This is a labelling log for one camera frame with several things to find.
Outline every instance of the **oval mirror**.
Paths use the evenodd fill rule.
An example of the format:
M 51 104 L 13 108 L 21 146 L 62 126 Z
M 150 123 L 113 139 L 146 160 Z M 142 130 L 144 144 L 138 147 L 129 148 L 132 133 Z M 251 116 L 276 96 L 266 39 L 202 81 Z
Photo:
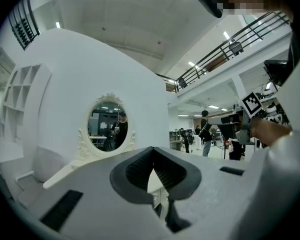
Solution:
M 128 132 L 125 110 L 113 101 L 96 104 L 90 112 L 87 132 L 91 143 L 97 149 L 104 152 L 118 149 Z

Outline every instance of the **white curved wall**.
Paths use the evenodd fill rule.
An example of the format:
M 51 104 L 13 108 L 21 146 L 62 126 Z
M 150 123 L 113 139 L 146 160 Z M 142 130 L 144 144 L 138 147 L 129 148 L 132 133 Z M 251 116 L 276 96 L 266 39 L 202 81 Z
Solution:
M 45 63 L 52 76 L 38 118 L 39 146 L 71 161 L 86 109 L 113 92 L 128 107 L 136 148 L 169 147 L 164 82 L 120 51 L 88 36 L 54 28 L 38 36 L 17 67 Z

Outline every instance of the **floor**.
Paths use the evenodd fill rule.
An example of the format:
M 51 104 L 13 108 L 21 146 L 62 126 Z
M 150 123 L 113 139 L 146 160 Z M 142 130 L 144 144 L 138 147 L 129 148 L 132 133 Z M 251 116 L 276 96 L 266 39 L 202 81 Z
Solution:
M 190 154 L 202 156 L 203 148 L 204 148 L 204 145 L 201 145 L 201 149 L 197 150 L 197 146 L 195 144 L 193 144 L 193 145 L 189 146 L 189 151 L 190 151 Z M 181 147 L 181 151 L 186 153 L 186 149 L 185 149 L 184 145 L 183 145 L 183 147 Z M 229 160 L 229 150 L 222 149 L 221 142 L 220 143 L 217 142 L 217 146 L 211 145 L 211 148 L 210 148 L 210 151 L 208 154 L 209 158 L 224 159 L 224 156 L 225 156 L 226 160 Z

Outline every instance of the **camera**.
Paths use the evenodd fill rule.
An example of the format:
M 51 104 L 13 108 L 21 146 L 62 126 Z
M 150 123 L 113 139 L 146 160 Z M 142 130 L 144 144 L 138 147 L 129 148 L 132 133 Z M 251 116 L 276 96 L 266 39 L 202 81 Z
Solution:
M 118 126 L 116 126 L 114 128 L 114 134 L 118 134 L 120 132 L 120 128 Z
M 213 16 L 221 18 L 222 10 L 217 7 L 217 0 L 198 0 L 200 4 Z

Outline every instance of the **black slot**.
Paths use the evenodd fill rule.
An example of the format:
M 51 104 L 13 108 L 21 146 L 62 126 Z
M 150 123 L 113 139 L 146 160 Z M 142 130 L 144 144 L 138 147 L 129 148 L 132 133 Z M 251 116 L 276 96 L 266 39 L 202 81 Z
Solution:
M 227 167 L 227 166 L 221 167 L 220 171 L 228 173 L 228 174 L 238 175 L 238 176 L 242 176 L 245 172 L 245 170 L 231 168 L 231 167 Z
M 41 219 L 41 222 L 49 228 L 59 231 L 72 210 L 83 196 L 83 193 L 69 190 Z

